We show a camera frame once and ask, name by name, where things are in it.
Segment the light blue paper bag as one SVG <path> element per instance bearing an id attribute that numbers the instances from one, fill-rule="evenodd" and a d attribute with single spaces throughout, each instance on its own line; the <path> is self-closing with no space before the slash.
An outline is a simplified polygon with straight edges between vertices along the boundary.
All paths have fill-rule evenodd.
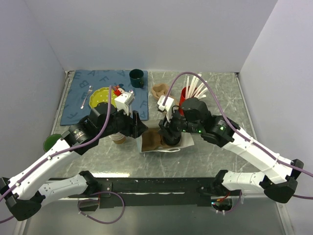
<path id="1" fill-rule="evenodd" d="M 183 148 L 194 145 L 190 133 L 182 133 L 181 138 L 176 145 L 168 145 L 158 133 L 159 128 L 149 128 L 140 137 L 136 139 L 137 147 L 140 153 L 146 152 L 179 152 Z"/>

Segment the black plastic cup lid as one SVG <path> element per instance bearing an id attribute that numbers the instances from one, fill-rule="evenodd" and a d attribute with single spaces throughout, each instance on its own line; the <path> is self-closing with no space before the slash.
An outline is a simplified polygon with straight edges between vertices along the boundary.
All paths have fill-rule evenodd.
<path id="1" fill-rule="evenodd" d="M 181 140 L 181 133 L 179 133 L 178 135 L 174 135 L 174 136 L 162 136 L 163 142 L 168 145 L 168 146 L 174 146 L 179 144 L 180 140 Z"/>

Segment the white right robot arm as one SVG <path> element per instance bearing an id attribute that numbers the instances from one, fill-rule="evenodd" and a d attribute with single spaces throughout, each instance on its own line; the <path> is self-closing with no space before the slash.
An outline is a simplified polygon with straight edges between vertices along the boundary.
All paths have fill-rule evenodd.
<path id="1" fill-rule="evenodd" d="M 236 190 L 264 193 L 279 203 L 287 203 L 294 195 L 300 175 L 295 168 L 302 169 L 302 161 L 291 161 L 276 153 L 270 157 L 271 150 L 232 120 L 211 114 L 207 105 L 197 98 L 185 100 L 180 108 L 182 113 L 174 109 L 175 101 L 164 95 L 157 105 L 159 111 L 166 112 L 164 120 L 159 122 L 159 133 L 168 145 L 178 142 L 182 133 L 199 134 L 204 141 L 237 154 L 258 169 L 249 173 L 220 170 L 204 192 L 212 196 Z"/>

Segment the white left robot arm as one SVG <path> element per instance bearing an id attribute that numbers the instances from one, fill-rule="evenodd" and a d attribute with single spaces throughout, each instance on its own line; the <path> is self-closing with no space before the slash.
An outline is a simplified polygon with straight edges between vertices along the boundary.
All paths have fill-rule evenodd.
<path id="1" fill-rule="evenodd" d="M 101 138 L 121 133 L 136 139 L 147 129 L 137 111 L 127 115 L 113 105 L 100 103 L 88 116 L 70 126 L 30 167 L 12 178 L 2 177 L 0 198 L 5 200 L 12 217 L 23 221 L 58 199 L 79 194 L 91 197 L 98 189 L 98 181 L 89 171 L 54 183 L 48 180 L 58 168 L 97 146 Z"/>

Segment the red cup holder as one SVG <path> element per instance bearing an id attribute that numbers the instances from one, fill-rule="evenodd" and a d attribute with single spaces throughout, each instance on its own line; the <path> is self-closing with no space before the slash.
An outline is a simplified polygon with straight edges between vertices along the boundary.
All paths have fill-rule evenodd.
<path id="1" fill-rule="evenodd" d="M 180 93 L 179 113 L 180 113 L 181 115 L 184 115 L 181 106 L 182 106 L 183 102 L 186 100 L 186 95 L 188 94 L 188 93 L 186 93 L 186 91 L 188 91 L 188 90 L 189 90 L 189 86 L 188 86 L 188 87 L 184 87 L 184 88 L 181 90 L 181 93 Z"/>

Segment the stack of brown paper cups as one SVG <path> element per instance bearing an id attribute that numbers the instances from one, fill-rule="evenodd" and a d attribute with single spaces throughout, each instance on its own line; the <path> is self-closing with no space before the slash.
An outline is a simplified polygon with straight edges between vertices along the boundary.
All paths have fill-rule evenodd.
<path id="1" fill-rule="evenodd" d="M 126 141 L 126 136 L 121 133 L 116 133 L 109 135 L 109 138 L 115 143 L 115 144 L 123 144 Z"/>

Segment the brown pulp cup carrier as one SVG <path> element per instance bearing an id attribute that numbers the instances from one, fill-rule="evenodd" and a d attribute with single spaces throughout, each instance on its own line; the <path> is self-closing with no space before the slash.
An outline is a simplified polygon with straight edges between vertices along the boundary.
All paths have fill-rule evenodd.
<path id="1" fill-rule="evenodd" d="M 155 100 L 159 100 L 162 95 L 166 95 L 169 90 L 169 85 L 165 83 L 154 84 L 151 88 L 151 93 Z"/>

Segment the yellow-green dotted plate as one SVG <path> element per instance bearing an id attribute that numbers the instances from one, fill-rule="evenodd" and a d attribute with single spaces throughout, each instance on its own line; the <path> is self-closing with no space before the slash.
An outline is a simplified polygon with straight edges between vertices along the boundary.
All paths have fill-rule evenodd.
<path id="1" fill-rule="evenodd" d="M 109 87 L 102 87 L 92 93 L 89 98 L 89 106 L 95 108 L 99 103 L 108 102 Z"/>

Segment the dark green mug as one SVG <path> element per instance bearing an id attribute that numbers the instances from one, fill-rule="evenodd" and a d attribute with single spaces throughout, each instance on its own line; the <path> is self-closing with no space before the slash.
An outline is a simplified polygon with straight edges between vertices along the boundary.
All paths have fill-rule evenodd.
<path id="1" fill-rule="evenodd" d="M 134 88 L 143 88 L 144 72 L 139 69 L 134 69 L 129 72 L 130 82 Z"/>

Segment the silver fork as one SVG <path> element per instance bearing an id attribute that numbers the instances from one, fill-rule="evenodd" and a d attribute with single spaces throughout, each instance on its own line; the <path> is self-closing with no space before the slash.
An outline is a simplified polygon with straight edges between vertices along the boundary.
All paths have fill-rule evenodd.
<path id="1" fill-rule="evenodd" d="M 84 108 L 85 102 L 86 102 L 88 96 L 92 93 L 92 91 L 93 91 L 93 86 L 90 85 L 90 86 L 89 86 L 89 89 L 88 89 L 88 91 L 87 91 L 87 94 L 86 94 L 86 96 L 85 96 L 85 98 L 84 98 L 84 100 L 83 100 L 83 102 L 82 102 L 82 105 L 81 105 L 80 109 L 83 109 L 83 108 Z"/>

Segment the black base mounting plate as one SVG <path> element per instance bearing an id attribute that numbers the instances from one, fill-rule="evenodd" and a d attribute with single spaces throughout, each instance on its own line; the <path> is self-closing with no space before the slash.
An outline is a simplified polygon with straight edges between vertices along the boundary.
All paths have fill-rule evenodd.
<path id="1" fill-rule="evenodd" d="M 238 196 L 223 186 L 214 189 L 214 178 L 98 178 L 93 192 L 119 194 L 126 207 L 180 206 L 210 207 L 212 197 Z"/>

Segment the blue alphabet cloth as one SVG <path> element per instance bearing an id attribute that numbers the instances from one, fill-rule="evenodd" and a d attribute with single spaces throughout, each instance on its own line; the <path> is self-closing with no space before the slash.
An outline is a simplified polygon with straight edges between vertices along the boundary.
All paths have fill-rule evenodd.
<path id="1" fill-rule="evenodd" d="M 143 73 L 143 88 L 134 88 L 131 85 L 128 70 L 76 70 L 69 87 L 60 125 L 76 124 L 90 113 L 91 107 L 87 103 L 81 109 L 89 86 L 93 86 L 93 92 L 110 85 L 119 85 L 125 91 L 134 91 L 135 100 L 132 103 L 132 109 L 139 112 L 141 120 L 148 120 L 148 72 L 145 70 Z"/>

